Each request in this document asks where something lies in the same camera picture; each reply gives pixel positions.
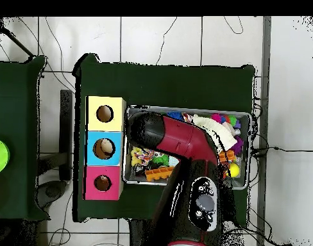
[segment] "red part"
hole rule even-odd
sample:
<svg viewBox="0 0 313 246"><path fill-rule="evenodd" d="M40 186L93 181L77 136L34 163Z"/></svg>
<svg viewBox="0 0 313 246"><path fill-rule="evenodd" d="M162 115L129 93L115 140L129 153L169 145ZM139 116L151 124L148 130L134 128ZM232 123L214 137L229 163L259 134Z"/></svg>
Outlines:
<svg viewBox="0 0 313 246"><path fill-rule="evenodd" d="M192 241L189 241L189 240L178 240L178 241L169 243L167 246L172 246L172 245L206 246L204 243L192 242Z"/></svg>
<svg viewBox="0 0 313 246"><path fill-rule="evenodd" d="M209 146L205 132L200 128L164 116L165 135L157 149L178 154L192 160L211 161L217 165L217 156Z"/></svg>

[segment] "yellow toy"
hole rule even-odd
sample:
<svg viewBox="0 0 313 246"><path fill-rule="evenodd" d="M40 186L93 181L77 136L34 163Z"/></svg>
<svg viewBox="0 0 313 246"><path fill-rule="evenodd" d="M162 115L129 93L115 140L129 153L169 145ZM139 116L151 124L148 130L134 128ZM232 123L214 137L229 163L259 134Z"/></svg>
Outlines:
<svg viewBox="0 0 313 246"><path fill-rule="evenodd" d="M146 166L150 160L152 160L154 155L154 151L149 149L144 149L144 151L141 148L133 147L133 150L131 151L131 166L134 167L136 164Z"/></svg>
<svg viewBox="0 0 313 246"><path fill-rule="evenodd" d="M231 163L229 171L231 173L231 177L236 177L240 174L240 167L235 163Z"/></svg>

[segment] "stacked boxes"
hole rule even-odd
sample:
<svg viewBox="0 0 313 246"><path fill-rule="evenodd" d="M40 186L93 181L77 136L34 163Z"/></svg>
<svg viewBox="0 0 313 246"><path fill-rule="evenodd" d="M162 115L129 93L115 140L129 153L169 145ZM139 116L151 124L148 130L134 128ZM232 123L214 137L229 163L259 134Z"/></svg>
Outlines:
<svg viewBox="0 0 313 246"><path fill-rule="evenodd" d="M119 200L123 190L124 111L120 97L86 97L83 198Z"/></svg>

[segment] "green table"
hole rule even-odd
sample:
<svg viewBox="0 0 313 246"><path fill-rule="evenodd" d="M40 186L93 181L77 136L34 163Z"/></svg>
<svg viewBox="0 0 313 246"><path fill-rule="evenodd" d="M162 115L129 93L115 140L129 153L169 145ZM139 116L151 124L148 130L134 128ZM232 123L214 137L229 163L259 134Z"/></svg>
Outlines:
<svg viewBox="0 0 313 246"><path fill-rule="evenodd" d="M95 54L81 57L73 70L77 87L74 137L79 139L74 147L79 171L74 171L73 219L149 219L163 190L160 186L124 184L119 201L83 200L85 96L122 97L127 104L250 113L254 73L251 65L241 68L154 66L100 63ZM246 225L247 196L248 189L234 191L237 220L243 226Z"/></svg>
<svg viewBox="0 0 313 246"><path fill-rule="evenodd" d="M0 218L48 218L35 203L37 176L37 83L46 58L0 61L0 140L10 161L0 173Z"/></svg>

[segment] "orange toy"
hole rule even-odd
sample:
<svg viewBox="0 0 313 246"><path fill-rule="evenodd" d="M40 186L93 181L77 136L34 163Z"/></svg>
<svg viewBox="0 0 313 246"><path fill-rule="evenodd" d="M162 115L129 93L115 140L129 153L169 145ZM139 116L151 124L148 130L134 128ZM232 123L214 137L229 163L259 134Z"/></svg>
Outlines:
<svg viewBox="0 0 313 246"><path fill-rule="evenodd" d="M235 159L235 155L234 155L234 151L233 150L228 150L226 152L226 155L227 155L227 159L226 159L226 156L225 156L225 153L223 151L220 152L219 154L219 161L220 162L225 162L227 160L234 160Z"/></svg>
<svg viewBox="0 0 313 246"><path fill-rule="evenodd" d="M160 178L167 178L171 175L171 172L173 171L174 167L161 167L159 169L155 170L146 170L146 180L152 181L152 180L158 180Z"/></svg>

